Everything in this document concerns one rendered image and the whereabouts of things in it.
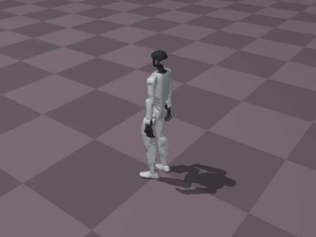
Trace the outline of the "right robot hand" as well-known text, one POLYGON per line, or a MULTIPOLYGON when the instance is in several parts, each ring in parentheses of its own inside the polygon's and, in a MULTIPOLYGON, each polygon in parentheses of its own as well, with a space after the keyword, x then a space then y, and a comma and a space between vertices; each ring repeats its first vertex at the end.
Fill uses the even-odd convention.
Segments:
POLYGON ((167 108, 167 105, 165 105, 165 109, 166 109, 168 112, 167 112, 166 118, 164 118, 164 119, 165 119, 165 121, 169 121, 170 118, 172 118, 171 115, 170 115, 170 109, 171 109, 171 108, 167 108), (170 118, 169 118, 169 116, 170 116, 170 118), (167 120, 166 120, 166 119, 167 119, 167 120), (169 120, 168 120, 168 119, 169 119, 169 120))

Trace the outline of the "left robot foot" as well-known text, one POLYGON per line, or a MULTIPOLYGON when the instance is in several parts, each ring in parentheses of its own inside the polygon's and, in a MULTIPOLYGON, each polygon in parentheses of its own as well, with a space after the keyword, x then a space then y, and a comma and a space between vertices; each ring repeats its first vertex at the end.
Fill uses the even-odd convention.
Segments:
POLYGON ((143 171, 140 172, 140 176, 146 178, 159 178, 159 173, 155 171, 154 174, 150 174, 150 171, 143 171))

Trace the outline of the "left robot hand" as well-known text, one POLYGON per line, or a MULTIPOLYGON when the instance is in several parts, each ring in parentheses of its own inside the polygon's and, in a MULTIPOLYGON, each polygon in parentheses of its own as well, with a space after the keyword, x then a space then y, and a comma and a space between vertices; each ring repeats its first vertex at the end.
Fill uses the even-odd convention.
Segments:
POLYGON ((146 124, 146 129, 144 130, 144 132, 146 133, 146 135, 150 138, 155 138, 155 136, 153 135, 153 121, 151 120, 150 125, 146 124))

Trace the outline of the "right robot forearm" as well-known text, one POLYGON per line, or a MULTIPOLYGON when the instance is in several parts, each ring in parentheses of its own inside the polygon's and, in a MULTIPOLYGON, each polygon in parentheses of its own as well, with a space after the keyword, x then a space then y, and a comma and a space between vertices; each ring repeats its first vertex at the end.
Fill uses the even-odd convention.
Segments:
POLYGON ((171 108, 171 95, 172 91, 169 92, 168 99, 165 101, 165 104, 167 105, 167 108, 171 108))

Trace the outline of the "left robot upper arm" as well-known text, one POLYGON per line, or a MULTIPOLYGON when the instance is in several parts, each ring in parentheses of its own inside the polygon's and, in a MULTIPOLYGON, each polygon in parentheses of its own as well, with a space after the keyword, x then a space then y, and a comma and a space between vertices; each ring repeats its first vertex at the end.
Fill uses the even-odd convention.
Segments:
POLYGON ((148 96, 149 96, 148 99, 151 101, 151 105, 155 103, 155 89, 156 89, 157 82, 158 82, 157 76, 150 76, 147 79, 148 96))

